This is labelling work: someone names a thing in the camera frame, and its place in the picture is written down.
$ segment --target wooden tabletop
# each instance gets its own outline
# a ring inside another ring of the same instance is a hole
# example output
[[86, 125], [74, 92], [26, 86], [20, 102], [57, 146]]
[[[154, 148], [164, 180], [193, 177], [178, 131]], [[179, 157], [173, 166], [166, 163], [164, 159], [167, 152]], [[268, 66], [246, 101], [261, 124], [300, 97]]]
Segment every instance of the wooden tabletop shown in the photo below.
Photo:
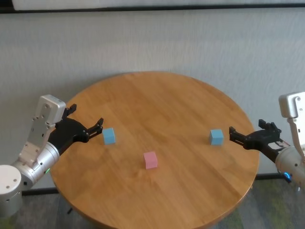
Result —
[[[229, 126], [253, 127], [214, 87], [173, 73], [130, 73], [77, 94], [71, 115], [86, 127], [104, 118], [117, 143], [102, 135], [74, 143], [52, 168], [59, 192], [83, 216], [117, 229], [194, 229], [229, 214], [255, 178], [259, 154], [229, 141]], [[211, 129], [224, 144], [211, 146]], [[158, 168], [145, 170], [155, 151]]]

